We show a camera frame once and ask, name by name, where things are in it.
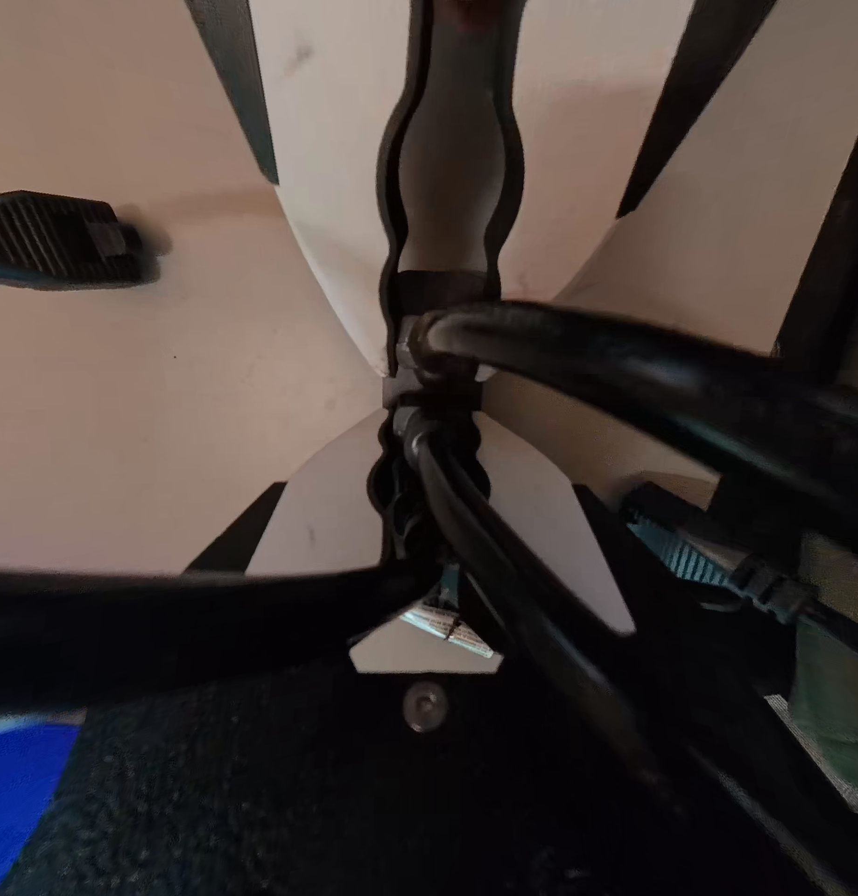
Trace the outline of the green cloth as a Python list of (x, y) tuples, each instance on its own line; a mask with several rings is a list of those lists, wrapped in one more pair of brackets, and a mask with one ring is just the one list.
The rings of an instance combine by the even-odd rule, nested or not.
[(796, 625), (789, 711), (809, 754), (858, 813), (858, 656), (806, 621)]

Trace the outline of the blue and black connector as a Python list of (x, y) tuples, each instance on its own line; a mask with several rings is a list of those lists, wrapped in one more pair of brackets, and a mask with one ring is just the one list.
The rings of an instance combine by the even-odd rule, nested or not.
[(622, 499), (620, 512), (629, 529), (679, 579), (720, 588), (728, 599), (713, 599), (708, 609), (746, 602), (784, 625), (817, 611), (814, 587), (732, 539), (695, 504), (645, 481)]

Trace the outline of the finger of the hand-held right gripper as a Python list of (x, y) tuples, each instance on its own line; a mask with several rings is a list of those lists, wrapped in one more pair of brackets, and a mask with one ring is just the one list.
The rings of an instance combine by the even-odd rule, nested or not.
[(424, 2), (251, 2), (275, 190), (304, 260), (370, 367), (390, 376), (380, 278), (390, 257), (385, 139)]
[(691, 1), (502, 2), (515, 30), (510, 100), (520, 204), (502, 297), (560, 294), (614, 229)]

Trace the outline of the black metal frame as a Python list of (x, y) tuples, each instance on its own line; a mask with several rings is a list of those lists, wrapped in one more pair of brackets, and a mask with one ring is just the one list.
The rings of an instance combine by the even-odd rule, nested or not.
[(858, 136), (776, 338), (782, 365), (819, 383), (838, 376), (858, 321)]

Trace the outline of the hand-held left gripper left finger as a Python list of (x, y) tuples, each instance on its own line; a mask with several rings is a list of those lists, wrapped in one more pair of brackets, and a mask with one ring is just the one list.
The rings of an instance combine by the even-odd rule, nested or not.
[(368, 478), (380, 460), (385, 411), (326, 444), (291, 476), (253, 558), (249, 576), (344, 573), (378, 566), (380, 514), (368, 496)]

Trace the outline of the black ribbed plug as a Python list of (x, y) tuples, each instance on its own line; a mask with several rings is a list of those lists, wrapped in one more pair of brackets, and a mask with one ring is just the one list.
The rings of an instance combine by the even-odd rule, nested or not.
[(105, 202), (0, 193), (0, 286), (130, 288), (159, 279), (151, 240)]

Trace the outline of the black power plug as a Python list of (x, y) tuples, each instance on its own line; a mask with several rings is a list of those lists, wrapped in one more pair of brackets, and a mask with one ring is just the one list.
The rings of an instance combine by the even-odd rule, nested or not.
[(380, 298), (387, 325), (389, 363), (389, 372), (382, 380), (382, 405), (389, 416), (406, 406), (480, 410), (484, 384), (493, 375), (493, 369), (480, 366), (471, 382), (445, 380), (424, 384), (415, 371), (401, 366), (397, 346), (406, 318), (477, 303), (499, 305), (502, 299), (487, 289), (486, 275), (469, 271), (393, 273)]

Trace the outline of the blue panel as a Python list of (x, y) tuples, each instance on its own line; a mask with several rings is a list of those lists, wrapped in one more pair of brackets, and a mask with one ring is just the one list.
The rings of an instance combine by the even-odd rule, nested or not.
[(86, 715), (0, 716), (0, 881), (50, 803)]

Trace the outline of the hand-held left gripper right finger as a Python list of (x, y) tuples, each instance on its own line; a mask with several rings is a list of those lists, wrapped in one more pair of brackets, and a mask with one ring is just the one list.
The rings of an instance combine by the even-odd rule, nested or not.
[(544, 454), (479, 411), (478, 461), (490, 481), (490, 506), (614, 633), (635, 624), (570, 480)]

